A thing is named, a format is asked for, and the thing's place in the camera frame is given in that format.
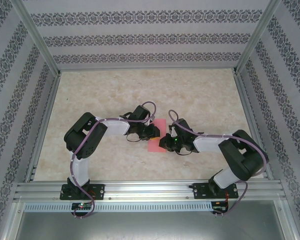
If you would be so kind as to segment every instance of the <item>marble floor surface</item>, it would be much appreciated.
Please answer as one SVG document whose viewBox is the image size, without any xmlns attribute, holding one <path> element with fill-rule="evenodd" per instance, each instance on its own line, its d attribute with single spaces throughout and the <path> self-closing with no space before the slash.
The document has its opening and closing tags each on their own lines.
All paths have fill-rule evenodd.
<svg viewBox="0 0 300 240">
<path fill-rule="evenodd" d="M 133 111 L 145 101 L 157 105 L 157 119 L 168 110 L 197 132 L 249 132 L 231 69 L 163 69 L 64 72 L 61 75 L 35 181 L 65 181 L 70 157 L 63 140 L 85 112 L 106 118 Z M 126 136 L 104 137 L 90 157 L 91 180 L 209 179 L 227 163 L 219 153 L 148 152 L 147 142 Z"/>
</svg>

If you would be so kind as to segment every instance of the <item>white wall with black pattern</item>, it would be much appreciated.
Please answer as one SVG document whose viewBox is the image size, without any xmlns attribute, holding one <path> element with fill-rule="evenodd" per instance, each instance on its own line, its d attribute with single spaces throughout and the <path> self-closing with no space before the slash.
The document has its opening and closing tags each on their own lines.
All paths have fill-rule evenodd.
<svg viewBox="0 0 300 240">
<path fill-rule="evenodd" d="M 25 0 L 61 70 L 234 67 L 269 0 Z"/>
<path fill-rule="evenodd" d="M 53 81 L 11 3 L 0 0 L 0 226 L 25 180 Z"/>
<path fill-rule="evenodd" d="M 300 232 L 300 0 L 280 3 L 241 77 Z"/>
</svg>

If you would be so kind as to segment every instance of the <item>purple cable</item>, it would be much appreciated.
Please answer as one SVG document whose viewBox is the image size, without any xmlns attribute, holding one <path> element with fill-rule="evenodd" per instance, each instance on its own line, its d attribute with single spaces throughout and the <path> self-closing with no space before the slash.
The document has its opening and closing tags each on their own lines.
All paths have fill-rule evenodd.
<svg viewBox="0 0 300 240">
<path fill-rule="evenodd" d="M 239 197 L 239 199 L 233 204 L 233 206 L 228 211 L 222 213 L 222 212 L 214 209 L 213 211 L 219 213 L 219 214 L 217 214 L 218 216 L 224 216 L 224 215 L 227 215 L 227 214 L 231 213 L 238 206 L 238 203 L 240 203 L 241 199 L 244 198 L 244 196 L 245 196 L 245 194 L 248 190 L 248 183 L 246 181 L 241 181 L 241 180 L 236 182 L 236 184 L 239 184 L 239 183 L 244 183 L 245 184 L 245 189 L 244 189 L 242 195 Z"/>
<path fill-rule="evenodd" d="M 123 118 L 115 118 L 115 117 L 110 117 L 110 118 L 104 118 L 104 119 L 100 119 L 98 120 L 93 126 L 92 128 L 90 129 L 90 131 L 87 133 L 87 135 L 85 136 L 85 138 L 83 139 L 83 141 L 80 143 L 80 145 L 78 146 L 78 148 L 75 150 L 75 152 L 73 153 L 72 157 L 71 157 L 71 163 L 70 163 L 70 173 L 71 173 L 71 176 L 72 176 L 72 179 L 75 183 L 75 185 L 86 195 L 88 196 L 90 199 L 91 199 L 91 202 L 92 202 L 92 210 L 90 212 L 88 212 L 86 215 L 84 216 L 80 216 L 79 218 L 80 219 L 84 219 L 86 217 L 89 217 L 94 211 L 95 211 L 95 208 L 96 208 L 96 204 L 95 204 L 95 200 L 93 199 L 93 197 L 87 193 L 81 186 L 80 184 L 77 182 L 76 178 L 75 178 L 75 175 L 74 175 L 74 170 L 73 170 L 73 165 L 74 165 L 74 159 L 76 157 L 76 154 L 82 149 L 82 147 L 84 146 L 84 144 L 86 143 L 87 139 L 89 138 L 89 136 L 91 135 L 91 133 L 93 132 L 93 130 L 96 128 L 96 126 L 99 124 L 99 123 L 102 123 L 104 121 L 108 121 L 108 120 L 117 120 L 117 121 L 122 121 L 122 122 L 131 122 L 131 123 L 146 123 L 148 120 L 152 119 L 155 114 L 156 114 L 156 111 L 157 111 L 157 106 L 156 104 L 153 102 L 153 101 L 146 101 L 144 102 L 141 106 L 144 106 L 145 104 L 152 104 L 154 106 L 154 110 L 153 110 L 153 113 L 150 117 L 148 118 L 145 118 L 143 120 L 128 120 L 128 119 L 123 119 Z M 78 216 L 76 215 L 76 211 L 77 209 L 75 209 L 73 211 L 73 215 L 74 215 L 74 218 L 77 218 Z"/>
</svg>

